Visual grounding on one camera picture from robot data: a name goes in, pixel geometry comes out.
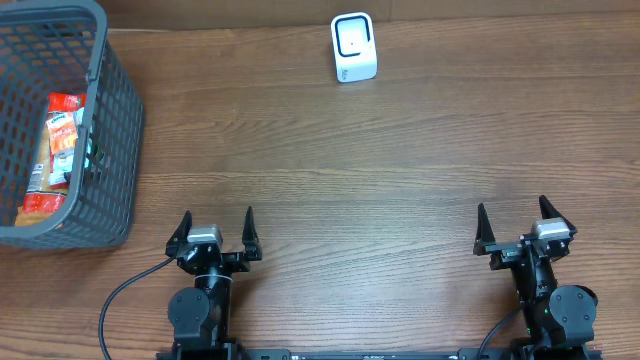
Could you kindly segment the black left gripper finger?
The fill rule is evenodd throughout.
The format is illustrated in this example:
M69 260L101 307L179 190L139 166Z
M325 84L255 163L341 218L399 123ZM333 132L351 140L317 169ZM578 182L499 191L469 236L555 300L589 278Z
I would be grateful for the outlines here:
M248 261L261 261L262 246L255 227L254 213L251 206L247 208L241 242L244 246L244 256Z
M174 231L166 242L165 255L177 256L181 250L183 250L188 244L188 234L192 227L192 214L187 210Z

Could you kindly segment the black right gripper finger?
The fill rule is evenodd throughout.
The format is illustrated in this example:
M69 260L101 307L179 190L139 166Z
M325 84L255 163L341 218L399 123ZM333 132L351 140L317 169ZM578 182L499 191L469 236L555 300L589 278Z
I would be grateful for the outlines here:
M552 203L548 200L548 198L545 195L540 195L538 201L539 201L540 212L544 220L561 218L564 221L564 223L567 225L569 229L569 233L571 235L575 235L577 233L576 226L573 223L571 223L564 215L562 215L552 205Z
M473 254L477 256L487 255L496 245L491 223L483 203L477 208L477 229L473 247Z

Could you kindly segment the orange spaghetti packet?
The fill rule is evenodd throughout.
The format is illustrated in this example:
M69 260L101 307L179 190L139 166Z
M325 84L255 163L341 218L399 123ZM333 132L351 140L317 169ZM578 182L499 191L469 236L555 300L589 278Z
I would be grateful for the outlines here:
M51 217L63 205L68 194L67 187L54 189L49 185L51 153L49 133L46 126L49 112L75 111L85 107L86 95L50 93L48 109L42 126L36 161L31 172L23 205L18 208L15 226L30 226Z

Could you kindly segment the teal tissue pack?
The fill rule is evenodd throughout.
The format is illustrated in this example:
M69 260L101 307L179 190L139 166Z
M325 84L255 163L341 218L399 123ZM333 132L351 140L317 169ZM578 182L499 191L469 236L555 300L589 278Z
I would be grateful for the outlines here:
M79 139L78 127L82 124L84 116L84 108L81 107L75 111L65 111L76 113L76 126ZM51 154L51 167L49 175L49 185L51 188L59 189L67 187L71 181L71 172L74 165L74 151L75 147L71 150L52 155Z

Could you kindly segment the orange Kleenex tissue pack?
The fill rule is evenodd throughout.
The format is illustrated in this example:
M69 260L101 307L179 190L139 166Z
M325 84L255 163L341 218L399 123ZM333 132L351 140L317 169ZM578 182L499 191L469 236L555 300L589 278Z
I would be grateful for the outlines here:
M78 139L75 112L49 112L46 126L52 155L75 147Z

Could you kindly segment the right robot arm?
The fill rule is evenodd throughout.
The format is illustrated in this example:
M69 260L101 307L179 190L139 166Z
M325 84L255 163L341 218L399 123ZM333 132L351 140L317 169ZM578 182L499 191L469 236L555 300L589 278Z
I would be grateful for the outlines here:
M541 218L515 242L496 241L483 204L478 205L473 254L490 257L492 270L508 269L519 306L500 320L476 351L477 359L599 359L587 343L595 338L597 295L582 285L560 286L552 265L569 255L577 228L542 195ZM518 315L527 328L526 338L513 339L495 354L489 343Z

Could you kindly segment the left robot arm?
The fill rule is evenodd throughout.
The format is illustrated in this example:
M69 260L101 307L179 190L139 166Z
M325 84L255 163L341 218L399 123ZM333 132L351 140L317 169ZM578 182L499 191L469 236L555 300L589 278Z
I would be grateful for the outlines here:
M233 275L248 272L252 262L262 259L251 208L245 214L241 242L242 251L224 252L219 227L194 226L190 212L167 241L165 254L194 277L194 285L179 290L168 304L174 338L170 359L249 357L241 343L229 336L229 325Z

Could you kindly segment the white barcode scanner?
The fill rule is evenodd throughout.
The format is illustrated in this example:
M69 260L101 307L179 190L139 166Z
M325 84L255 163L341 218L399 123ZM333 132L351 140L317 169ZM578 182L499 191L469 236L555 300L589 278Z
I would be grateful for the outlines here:
M373 79L378 59L371 17L365 12L341 14L332 20L330 30L337 80L351 83Z

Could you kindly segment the grey plastic mesh basket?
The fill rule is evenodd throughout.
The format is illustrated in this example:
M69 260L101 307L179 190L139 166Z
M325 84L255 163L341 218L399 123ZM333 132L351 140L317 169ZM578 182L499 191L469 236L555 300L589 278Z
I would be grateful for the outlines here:
M145 124L141 97L107 40L95 1L1 7L1 242L31 249L123 243L133 218ZM14 224L30 185L52 92L86 97L61 208Z

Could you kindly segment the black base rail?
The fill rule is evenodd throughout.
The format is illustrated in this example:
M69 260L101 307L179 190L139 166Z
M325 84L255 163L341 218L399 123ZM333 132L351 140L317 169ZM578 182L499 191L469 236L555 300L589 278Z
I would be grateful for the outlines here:
M487 348L478 356L476 348L442 352L291 352L287 349L241 349L229 355L226 349L213 352L172 350L155 355L157 360L175 359L250 359L250 360L508 360L528 359L506 348Z

